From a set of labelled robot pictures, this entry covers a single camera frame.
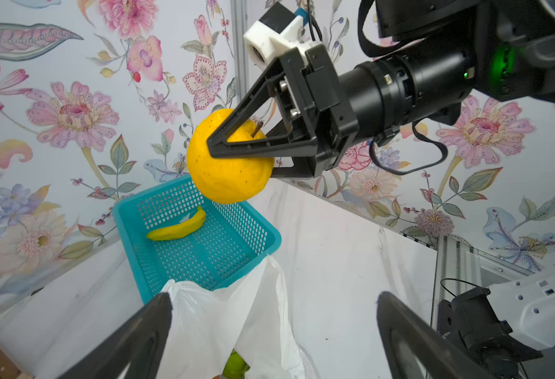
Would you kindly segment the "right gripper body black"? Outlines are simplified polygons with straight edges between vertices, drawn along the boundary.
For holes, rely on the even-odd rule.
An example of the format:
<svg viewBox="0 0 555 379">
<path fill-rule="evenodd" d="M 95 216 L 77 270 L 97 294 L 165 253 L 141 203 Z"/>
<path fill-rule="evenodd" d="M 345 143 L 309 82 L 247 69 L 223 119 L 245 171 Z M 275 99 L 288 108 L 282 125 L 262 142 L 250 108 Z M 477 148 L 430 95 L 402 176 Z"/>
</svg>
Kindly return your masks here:
<svg viewBox="0 0 555 379">
<path fill-rule="evenodd" d="M 438 34 L 376 61 L 337 74 L 324 47 L 310 49 L 304 65 L 316 112 L 315 177 L 337 167 L 361 142 L 384 145 L 406 124 L 429 118 L 452 126 L 471 92 L 475 66 L 465 37 Z"/>
</svg>

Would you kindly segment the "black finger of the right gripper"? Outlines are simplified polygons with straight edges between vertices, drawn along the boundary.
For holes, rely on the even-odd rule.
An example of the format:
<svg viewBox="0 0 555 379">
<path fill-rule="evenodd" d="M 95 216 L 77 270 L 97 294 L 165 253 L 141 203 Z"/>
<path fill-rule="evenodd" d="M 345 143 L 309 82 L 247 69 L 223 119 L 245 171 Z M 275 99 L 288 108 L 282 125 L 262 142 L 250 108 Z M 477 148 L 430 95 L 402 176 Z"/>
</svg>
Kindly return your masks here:
<svg viewBox="0 0 555 379">
<path fill-rule="evenodd" d="M 263 71 L 247 95 L 208 138 L 214 158 L 307 157 L 316 152 L 318 141 L 312 125 L 316 106 L 307 76 L 312 66 L 299 58 L 276 58 Z M 284 132 L 264 139 L 230 142 L 228 139 L 269 99 L 281 114 Z"/>
<path fill-rule="evenodd" d="M 316 174 L 316 160 L 314 158 L 293 158 L 291 167 L 275 167 L 272 178 L 314 178 Z"/>
</svg>

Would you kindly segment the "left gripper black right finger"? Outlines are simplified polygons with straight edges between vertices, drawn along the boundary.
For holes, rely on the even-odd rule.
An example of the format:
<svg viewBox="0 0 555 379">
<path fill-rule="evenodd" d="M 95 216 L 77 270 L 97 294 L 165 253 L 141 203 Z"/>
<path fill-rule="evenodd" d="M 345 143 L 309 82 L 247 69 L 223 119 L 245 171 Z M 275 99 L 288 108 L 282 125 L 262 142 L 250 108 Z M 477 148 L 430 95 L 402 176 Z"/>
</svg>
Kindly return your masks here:
<svg viewBox="0 0 555 379">
<path fill-rule="evenodd" d="M 376 320 L 394 378 L 490 378 L 390 292 L 378 297 Z"/>
</svg>

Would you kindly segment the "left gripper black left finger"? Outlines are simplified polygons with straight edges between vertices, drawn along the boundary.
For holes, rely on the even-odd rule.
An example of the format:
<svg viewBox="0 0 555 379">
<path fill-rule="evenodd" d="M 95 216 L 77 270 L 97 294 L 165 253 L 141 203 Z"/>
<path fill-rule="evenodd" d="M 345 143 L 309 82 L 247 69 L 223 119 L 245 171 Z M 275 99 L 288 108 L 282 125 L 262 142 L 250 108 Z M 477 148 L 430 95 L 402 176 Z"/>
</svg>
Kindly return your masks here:
<svg viewBox="0 0 555 379">
<path fill-rule="evenodd" d="M 172 323 L 172 302 L 161 292 L 62 378 L 155 378 Z"/>
</svg>

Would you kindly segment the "white plastic bag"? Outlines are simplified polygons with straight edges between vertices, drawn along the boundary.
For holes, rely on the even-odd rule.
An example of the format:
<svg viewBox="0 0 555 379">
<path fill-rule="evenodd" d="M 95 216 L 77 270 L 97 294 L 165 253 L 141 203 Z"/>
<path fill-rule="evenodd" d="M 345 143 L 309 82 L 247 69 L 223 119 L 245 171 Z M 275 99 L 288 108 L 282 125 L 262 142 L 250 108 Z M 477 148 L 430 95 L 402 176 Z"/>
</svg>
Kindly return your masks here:
<svg viewBox="0 0 555 379">
<path fill-rule="evenodd" d="M 250 366 L 246 378 L 319 376 L 294 337 L 285 274 L 273 257 L 227 288 L 211 292 L 169 280 L 162 292 L 171 301 L 172 322 L 159 378 L 216 377 L 232 352 Z"/>
</svg>

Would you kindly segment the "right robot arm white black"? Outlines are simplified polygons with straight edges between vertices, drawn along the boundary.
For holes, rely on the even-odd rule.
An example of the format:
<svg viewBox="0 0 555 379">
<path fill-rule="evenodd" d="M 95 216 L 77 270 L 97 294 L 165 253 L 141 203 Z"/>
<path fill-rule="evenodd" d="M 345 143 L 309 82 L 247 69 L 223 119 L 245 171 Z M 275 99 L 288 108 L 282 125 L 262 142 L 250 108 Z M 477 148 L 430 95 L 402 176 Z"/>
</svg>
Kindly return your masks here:
<svg viewBox="0 0 555 379">
<path fill-rule="evenodd" d="M 291 158 L 291 167 L 274 169 L 276 178 L 353 167 L 359 156 L 350 151 L 364 149 L 365 172 L 401 178 L 380 148 L 407 134 L 429 143 L 418 126 L 439 123 L 434 146 L 450 169 L 487 164 L 465 181 L 448 175 L 441 189 L 424 189 L 427 208 L 406 230 L 437 240 L 435 279 L 445 284 L 450 220 L 462 217 L 455 200 L 482 200 L 501 156 L 520 153 L 533 128 L 516 99 L 555 104 L 555 1 L 363 1 L 360 24 L 371 9 L 380 36 L 394 42 L 382 47 L 360 33 L 367 61 L 340 75 L 313 17 L 269 8 L 244 36 L 262 76 L 206 146 L 222 163 Z M 539 264 L 555 238 L 521 236 L 519 227 L 506 210 L 487 211 L 488 257 L 510 268 L 525 262 L 525 276 L 438 298 L 433 326 L 391 293 L 380 295 L 377 321 L 393 377 L 521 378 L 524 362 L 555 347 L 555 265 Z"/>
</svg>

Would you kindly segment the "yellow apple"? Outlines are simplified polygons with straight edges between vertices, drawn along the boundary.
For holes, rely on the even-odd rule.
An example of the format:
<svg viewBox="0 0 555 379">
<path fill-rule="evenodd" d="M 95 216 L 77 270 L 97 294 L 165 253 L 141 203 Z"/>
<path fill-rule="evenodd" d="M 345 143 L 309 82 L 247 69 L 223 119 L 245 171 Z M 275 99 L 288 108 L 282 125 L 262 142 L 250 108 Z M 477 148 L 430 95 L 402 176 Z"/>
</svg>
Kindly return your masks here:
<svg viewBox="0 0 555 379">
<path fill-rule="evenodd" d="M 244 202 L 266 186 L 274 170 L 273 158 L 213 158 L 208 138 L 231 115 L 231 109 L 213 112 L 196 128 L 187 148 L 187 168 L 204 197 L 230 205 Z"/>
</svg>

